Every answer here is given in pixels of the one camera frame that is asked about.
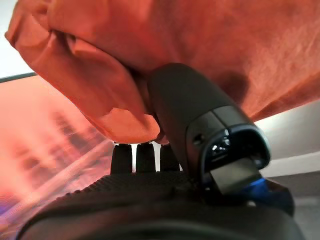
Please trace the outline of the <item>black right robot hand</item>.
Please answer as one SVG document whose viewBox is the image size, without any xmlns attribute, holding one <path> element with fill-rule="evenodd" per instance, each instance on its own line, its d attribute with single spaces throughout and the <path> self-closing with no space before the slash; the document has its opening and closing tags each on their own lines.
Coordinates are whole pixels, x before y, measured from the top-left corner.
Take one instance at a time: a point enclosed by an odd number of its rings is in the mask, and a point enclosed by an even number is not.
<svg viewBox="0 0 320 240">
<path fill-rule="evenodd" d="M 289 189 L 260 171 L 264 133 L 216 84 L 181 63 L 147 83 L 169 141 L 114 147 L 110 174 L 57 198 L 19 240 L 302 240 Z"/>
</svg>

